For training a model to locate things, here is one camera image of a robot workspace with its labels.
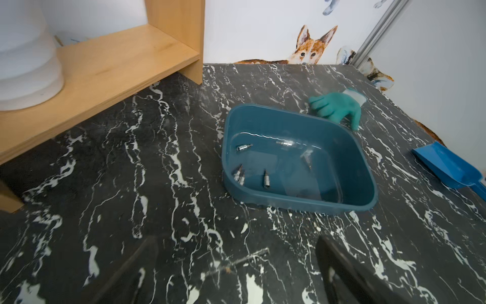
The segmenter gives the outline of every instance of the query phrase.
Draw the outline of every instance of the dustpan handle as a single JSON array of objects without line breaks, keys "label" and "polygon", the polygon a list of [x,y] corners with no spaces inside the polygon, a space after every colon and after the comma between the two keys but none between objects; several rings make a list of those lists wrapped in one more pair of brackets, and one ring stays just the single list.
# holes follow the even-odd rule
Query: dustpan handle
[{"label": "dustpan handle", "polygon": [[472,185],[471,189],[486,201],[486,187],[480,181]]}]

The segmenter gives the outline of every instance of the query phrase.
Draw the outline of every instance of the water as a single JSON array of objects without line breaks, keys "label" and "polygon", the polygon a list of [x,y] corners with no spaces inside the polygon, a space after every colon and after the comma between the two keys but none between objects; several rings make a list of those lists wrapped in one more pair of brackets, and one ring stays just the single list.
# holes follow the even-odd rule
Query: water
[{"label": "water", "polygon": [[[292,142],[292,146],[277,142]],[[237,152],[241,144],[253,144]],[[331,158],[326,150],[298,139],[272,138],[269,136],[239,133],[231,139],[229,167],[237,170],[243,165],[244,187],[314,200],[341,203],[342,191]],[[309,154],[312,168],[302,155]],[[270,188],[263,186],[263,173],[270,176]]]}]

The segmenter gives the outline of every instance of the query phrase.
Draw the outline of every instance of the blue dustpan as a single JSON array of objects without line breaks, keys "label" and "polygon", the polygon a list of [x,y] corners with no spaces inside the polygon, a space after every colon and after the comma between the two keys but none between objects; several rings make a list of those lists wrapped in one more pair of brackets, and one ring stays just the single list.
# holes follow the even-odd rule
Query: blue dustpan
[{"label": "blue dustpan", "polygon": [[486,201],[486,187],[481,184],[483,176],[464,159],[452,153],[443,145],[435,142],[413,149],[413,153],[448,187],[459,189],[471,187]]}]

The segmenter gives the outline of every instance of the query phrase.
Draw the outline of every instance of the black marble surface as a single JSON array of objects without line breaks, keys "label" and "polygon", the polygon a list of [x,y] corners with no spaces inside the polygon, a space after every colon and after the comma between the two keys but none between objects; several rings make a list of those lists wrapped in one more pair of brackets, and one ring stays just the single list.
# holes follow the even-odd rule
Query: black marble surface
[{"label": "black marble surface", "polygon": [[[232,107],[306,113],[309,96],[346,87],[368,97],[355,136],[378,184],[373,209],[289,212],[225,192]],[[171,75],[0,167],[27,202],[0,231],[0,302],[72,303],[156,235],[156,268],[140,270],[147,303],[326,303],[314,254],[321,233],[411,303],[485,302],[485,202],[446,188],[411,154],[431,142],[351,66],[206,65],[201,86]]]}]

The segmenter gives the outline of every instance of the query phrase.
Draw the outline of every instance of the teal plastic basin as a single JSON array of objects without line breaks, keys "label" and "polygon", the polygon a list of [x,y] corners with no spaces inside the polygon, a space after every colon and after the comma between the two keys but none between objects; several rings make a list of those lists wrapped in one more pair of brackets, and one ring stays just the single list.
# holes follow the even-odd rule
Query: teal plastic basin
[{"label": "teal plastic basin", "polygon": [[[285,141],[291,146],[281,145]],[[242,144],[249,149],[237,151]],[[302,157],[309,154],[309,162]],[[228,114],[223,181],[244,203],[337,214],[365,211],[378,200],[376,182],[353,135],[326,119],[245,104]],[[241,186],[233,174],[243,165]],[[267,170],[270,187],[263,186]]]}]

